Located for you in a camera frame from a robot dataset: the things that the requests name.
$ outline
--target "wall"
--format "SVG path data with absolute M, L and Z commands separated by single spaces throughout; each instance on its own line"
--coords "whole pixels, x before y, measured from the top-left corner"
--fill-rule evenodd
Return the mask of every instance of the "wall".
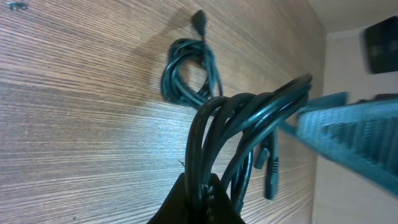
M 327 32 L 367 26 L 398 13 L 397 0 L 308 0 Z
M 350 92 L 350 102 L 398 92 L 398 72 L 369 75 L 359 30 L 328 34 L 323 94 Z M 317 161 L 313 223 L 397 223 L 398 198 L 322 157 Z

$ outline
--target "black wire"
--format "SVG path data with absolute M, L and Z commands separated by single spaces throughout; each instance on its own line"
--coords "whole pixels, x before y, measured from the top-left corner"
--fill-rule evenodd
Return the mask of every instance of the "black wire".
M 185 151 L 185 193 L 194 211 L 203 210 L 203 185 L 209 183 L 211 167 L 218 153 L 229 138 L 242 131 L 236 153 L 221 178 L 225 190 L 233 180 L 231 203 L 240 213 L 250 178 L 254 147 L 273 132 L 278 123 L 305 104 L 311 79 L 311 75 L 304 75 L 273 93 L 214 97 L 198 109 Z M 202 145 L 206 123 L 213 113 L 216 115 Z
M 199 60 L 206 70 L 206 81 L 197 93 L 180 76 L 180 67 L 187 60 Z M 171 45 L 168 64 L 163 72 L 161 83 L 164 100 L 196 109 L 199 109 L 209 97 L 214 96 L 213 89 L 216 84 L 220 96 L 223 95 L 215 58 L 209 46 L 206 45 L 204 35 L 202 40 L 179 39 Z

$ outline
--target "black cable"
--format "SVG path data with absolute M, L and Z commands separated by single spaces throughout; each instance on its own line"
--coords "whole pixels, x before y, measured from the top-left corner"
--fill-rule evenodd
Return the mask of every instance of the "black cable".
M 221 178 L 225 190 L 233 180 L 231 203 L 235 211 L 240 213 L 250 178 L 254 146 L 272 133 L 269 138 L 274 141 L 271 146 L 275 151 L 270 155 L 269 164 L 270 171 L 275 171 L 273 166 L 277 166 L 277 157 L 274 129 L 305 104 L 311 79 L 311 75 L 304 75 L 273 93 L 214 97 L 199 108 L 192 121 L 185 151 L 185 193 L 187 204 L 194 212 L 203 212 L 205 209 L 203 187 L 209 183 L 211 167 L 219 151 L 229 138 L 242 131 L 236 153 Z M 206 123 L 213 113 L 216 115 L 202 145 Z
M 178 39 L 171 45 L 168 64 L 162 75 L 161 89 L 164 100 L 199 109 L 209 97 L 214 97 L 213 89 L 216 84 L 220 96 L 223 95 L 223 90 L 213 52 L 205 42 L 206 17 L 202 10 L 192 17 L 192 25 L 201 36 L 201 40 Z M 184 82 L 179 73 L 182 63 L 187 60 L 201 61 L 206 70 L 206 81 L 197 93 Z

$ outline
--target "wood grain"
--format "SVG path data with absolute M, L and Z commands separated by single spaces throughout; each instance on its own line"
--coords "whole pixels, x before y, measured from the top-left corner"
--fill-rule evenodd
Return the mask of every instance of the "wood grain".
M 226 96 L 273 91 L 314 75 L 323 83 L 325 31 L 305 0 L 29 1 L 0 7 L 0 223 L 145 223 L 183 166 L 192 108 L 160 95 L 167 49 L 197 38 L 189 18 L 204 9 L 208 43 Z M 184 67 L 197 88 L 203 72 Z M 223 148 L 221 176 L 239 136 Z M 263 195 L 253 170 L 247 223 L 310 223 L 315 155 L 279 135 L 280 187 Z

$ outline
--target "wire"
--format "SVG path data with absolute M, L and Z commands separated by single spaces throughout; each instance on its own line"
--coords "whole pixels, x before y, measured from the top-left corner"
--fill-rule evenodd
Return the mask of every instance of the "wire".
M 202 10 L 192 17 L 192 24 L 201 35 L 201 40 L 178 39 L 171 45 L 168 64 L 161 79 L 161 90 L 164 100 L 199 109 L 209 97 L 214 97 L 215 85 L 218 85 L 220 96 L 223 90 L 214 54 L 205 41 L 206 17 Z M 198 92 L 193 91 L 180 76 L 180 67 L 187 60 L 201 61 L 206 70 L 206 81 Z
M 231 98 L 217 96 L 199 108 L 192 121 L 185 151 L 185 196 L 194 211 L 204 209 L 203 187 L 209 183 L 211 167 L 218 153 L 229 138 L 242 131 L 236 153 L 221 178 L 225 190 L 232 181 L 231 203 L 240 213 L 250 178 L 254 147 L 272 133 L 269 138 L 274 141 L 271 147 L 275 148 L 274 129 L 306 103 L 311 80 L 312 76 L 307 74 L 273 93 L 241 93 Z M 206 123 L 214 113 L 202 145 Z M 276 148 L 270 155 L 269 166 L 270 172 L 275 171 L 273 166 L 277 168 Z

